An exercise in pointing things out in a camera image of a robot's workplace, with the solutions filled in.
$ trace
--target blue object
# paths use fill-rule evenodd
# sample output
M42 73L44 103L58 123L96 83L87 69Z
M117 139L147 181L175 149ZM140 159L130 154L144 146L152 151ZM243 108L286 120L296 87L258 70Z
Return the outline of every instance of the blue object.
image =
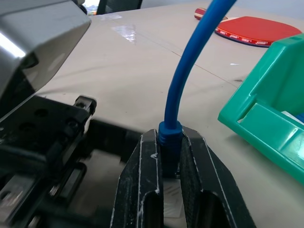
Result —
M301 121L302 123L304 123L304 113L301 113L299 115L295 116L299 121Z
M182 127L177 121L177 116L180 98L188 75L216 26L235 2L236 0L213 0L211 2L208 10L195 28L175 70L168 92L165 120L159 125L159 142L168 154L177 158L171 157L170 159L173 161L179 160L181 153Z

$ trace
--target green storage bin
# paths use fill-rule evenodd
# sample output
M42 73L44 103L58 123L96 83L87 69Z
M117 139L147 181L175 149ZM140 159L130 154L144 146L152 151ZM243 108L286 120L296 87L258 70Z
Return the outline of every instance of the green storage bin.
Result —
M218 116L304 184L304 125L282 111L304 113L304 34L273 43Z

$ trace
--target black chair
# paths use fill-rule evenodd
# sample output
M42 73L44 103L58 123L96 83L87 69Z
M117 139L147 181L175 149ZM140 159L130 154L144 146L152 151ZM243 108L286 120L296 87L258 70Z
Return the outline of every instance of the black chair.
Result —
M96 15L140 9L143 0L100 0Z

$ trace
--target white table surface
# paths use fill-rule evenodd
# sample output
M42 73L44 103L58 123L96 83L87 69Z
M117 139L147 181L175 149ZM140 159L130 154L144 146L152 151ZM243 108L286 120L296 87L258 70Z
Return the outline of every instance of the white table surface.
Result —
M66 63L38 94L68 104L79 95L91 96L98 102L95 118L141 131L158 128L174 70L198 23L194 10L207 5L202 1L92 17ZM237 7L228 13L246 15L304 31L304 21ZM187 81L179 121L199 131L231 170L258 228L302 228L303 186L217 120L241 83L235 80L243 80L265 51L213 34ZM97 203L112 207L123 169L119 158L97 153L88 165L72 205L85 214ZM166 222L186 227L183 218Z

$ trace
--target ping pong paddle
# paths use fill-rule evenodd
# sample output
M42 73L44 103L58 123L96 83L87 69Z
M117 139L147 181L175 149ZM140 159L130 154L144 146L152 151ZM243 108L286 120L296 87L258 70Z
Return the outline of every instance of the ping pong paddle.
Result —
M195 10L194 17L201 19L205 12L204 8L198 8ZM268 48L277 40L302 32L281 22L246 16L240 18L225 17L215 29L215 33L242 44Z

